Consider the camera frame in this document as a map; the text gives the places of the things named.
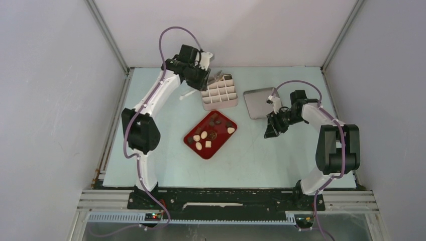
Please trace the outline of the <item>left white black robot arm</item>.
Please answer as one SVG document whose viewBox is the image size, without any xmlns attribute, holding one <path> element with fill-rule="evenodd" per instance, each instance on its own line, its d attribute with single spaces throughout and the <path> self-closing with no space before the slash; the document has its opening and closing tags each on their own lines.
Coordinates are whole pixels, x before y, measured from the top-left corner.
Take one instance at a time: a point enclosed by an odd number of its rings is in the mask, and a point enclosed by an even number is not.
<svg viewBox="0 0 426 241">
<path fill-rule="evenodd" d="M 126 158 L 136 160 L 136 187 L 143 190 L 139 202 L 146 209 L 158 205 L 159 196 L 153 192 L 158 184 L 150 155 L 158 147 L 161 134 L 155 122 L 156 115 L 169 96 L 183 83 L 195 90 L 207 88 L 210 63 L 214 54 L 189 45 L 182 45 L 172 58 L 162 58 L 161 71 L 148 93 L 133 108 L 121 113 L 123 152 Z"/>
</svg>

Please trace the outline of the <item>white heart chocolate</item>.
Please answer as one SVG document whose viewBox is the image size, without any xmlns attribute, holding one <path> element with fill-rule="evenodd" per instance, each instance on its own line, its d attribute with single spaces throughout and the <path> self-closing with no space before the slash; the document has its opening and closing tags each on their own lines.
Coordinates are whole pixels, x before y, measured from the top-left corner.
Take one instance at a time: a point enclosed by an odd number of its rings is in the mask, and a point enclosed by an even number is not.
<svg viewBox="0 0 426 241">
<path fill-rule="evenodd" d="M 227 133 L 228 133 L 228 134 L 230 134 L 230 135 L 231 135 L 234 131 L 235 131 L 235 128 L 233 128 L 233 127 L 228 127 L 228 128 L 227 128 Z"/>
</svg>

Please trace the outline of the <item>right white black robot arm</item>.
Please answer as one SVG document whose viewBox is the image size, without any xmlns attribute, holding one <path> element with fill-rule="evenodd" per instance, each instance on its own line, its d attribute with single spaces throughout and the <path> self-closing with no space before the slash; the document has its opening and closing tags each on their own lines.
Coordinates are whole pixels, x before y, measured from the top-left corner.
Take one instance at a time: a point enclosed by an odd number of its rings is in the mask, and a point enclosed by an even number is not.
<svg viewBox="0 0 426 241">
<path fill-rule="evenodd" d="M 291 107 L 280 106 L 280 98 L 273 95 L 266 102 L 273 111 L 267 114 L 264 138 L 278 137 L 297 123 L 309 124 L 318 132 L 316 167 L 300 180 L 301 191 L 292 196 L 294 207 L 305 210 L 312 204 L 312 196 L 321 193 L 332 180 L 359 168 L 359 128 L 331 116 L 318 99 L 307 98 L 303 90 L 290 94 Z"/>
</svg>

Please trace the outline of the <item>silver metal tongs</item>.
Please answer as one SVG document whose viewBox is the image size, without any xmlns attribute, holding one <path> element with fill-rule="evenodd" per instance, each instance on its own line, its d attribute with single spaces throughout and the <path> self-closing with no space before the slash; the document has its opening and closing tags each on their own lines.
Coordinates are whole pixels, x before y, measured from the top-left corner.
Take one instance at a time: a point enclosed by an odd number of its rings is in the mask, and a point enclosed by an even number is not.
<svg viewBox="0 0 426 241">
<path fill-rule="evenodd" d="M 179 100 L 184 100 L 186 97 L 194 94 L 196 91 L 206 91 L 209 85 L 212 85 L 223 78 L 223 71 L 220 70 L 214 75 L 209 76 L 207 79 L 202 80 L 201 82 L 196 82 L 192 80 L 186 80 L 186 84 L 191 90 L 187 90 L 185 93 L 181 94 Z"/>
</svg>

